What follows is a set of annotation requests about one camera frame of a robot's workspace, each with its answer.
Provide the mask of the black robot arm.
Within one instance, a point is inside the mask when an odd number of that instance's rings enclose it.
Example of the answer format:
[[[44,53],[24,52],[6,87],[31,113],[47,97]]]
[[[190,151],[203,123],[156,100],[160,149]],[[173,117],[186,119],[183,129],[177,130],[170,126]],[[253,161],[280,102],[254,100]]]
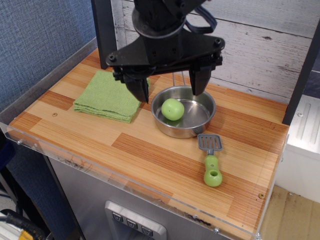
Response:
[[[149,101],[147,78],[188,71],[192,93],[202,94],[216,66],[222,65],[225,41],[211,36],[216,19],[202,0],[136,0],[132,24],[139,37],[110,53],[107,65],[140,102]]]

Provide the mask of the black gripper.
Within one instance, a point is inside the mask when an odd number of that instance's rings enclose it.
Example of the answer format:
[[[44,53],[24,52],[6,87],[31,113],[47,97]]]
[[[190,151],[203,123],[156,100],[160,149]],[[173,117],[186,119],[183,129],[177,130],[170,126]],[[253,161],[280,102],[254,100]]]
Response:
[[[198,96],[206,90],[212,71],[222,64],[224,47],[223,38],[182,28],[162,39],[140,35],[110,53],[106,64],[113,68],[115,80],[140,102],[149,102],[149,76],[180,71],[189,71],[192,94]]]

